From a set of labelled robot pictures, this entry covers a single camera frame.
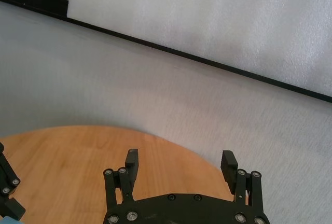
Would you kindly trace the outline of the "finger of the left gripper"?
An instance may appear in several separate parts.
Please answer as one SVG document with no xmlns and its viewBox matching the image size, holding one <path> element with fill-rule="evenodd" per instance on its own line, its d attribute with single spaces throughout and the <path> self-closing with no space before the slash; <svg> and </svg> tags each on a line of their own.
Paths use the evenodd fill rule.
<svg viewBox="0 0 332 224">
<path fill-rule="evenodd" d="M 1 143 L 1 217 L 21 220 L 25 214 L 25 208 L 15 198 L 10 198 L 20 183 L 21 180 L 4 155 L 4 145 Z"/>
</svg>

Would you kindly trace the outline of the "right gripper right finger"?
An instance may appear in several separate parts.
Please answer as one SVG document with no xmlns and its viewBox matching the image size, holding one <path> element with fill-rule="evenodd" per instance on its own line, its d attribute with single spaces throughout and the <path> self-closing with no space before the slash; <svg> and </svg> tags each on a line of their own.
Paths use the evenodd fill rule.
<svg viewBox="0 0 332 224">
<path fill-rule="evenodd" d="M 231 194 L 234 195 L 234 202 L 245 204 L 248 194 L 249 206 L 263 206 L 260 172 L 247 173 L 244 169 L 239 169 L 230 150 L 223 151 L 220 168 Z"/>
</svg>

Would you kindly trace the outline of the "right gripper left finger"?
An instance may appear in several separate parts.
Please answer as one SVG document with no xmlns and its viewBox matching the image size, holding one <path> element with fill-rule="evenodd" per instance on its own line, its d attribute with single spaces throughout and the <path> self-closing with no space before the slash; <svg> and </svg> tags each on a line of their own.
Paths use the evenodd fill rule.
<svg viewBox="0 0 332 224">
<path fill-rule="evenodd" d="M 120 189 L 122 202 L 133 201 L 133 188 L 139 168 L 137 149 L 129 149 L 125 165 L 118 170 L 106 169 L 103 172 L 106 193 L 106 205 L 116 206 L 116 189 Z"/>
</svg>

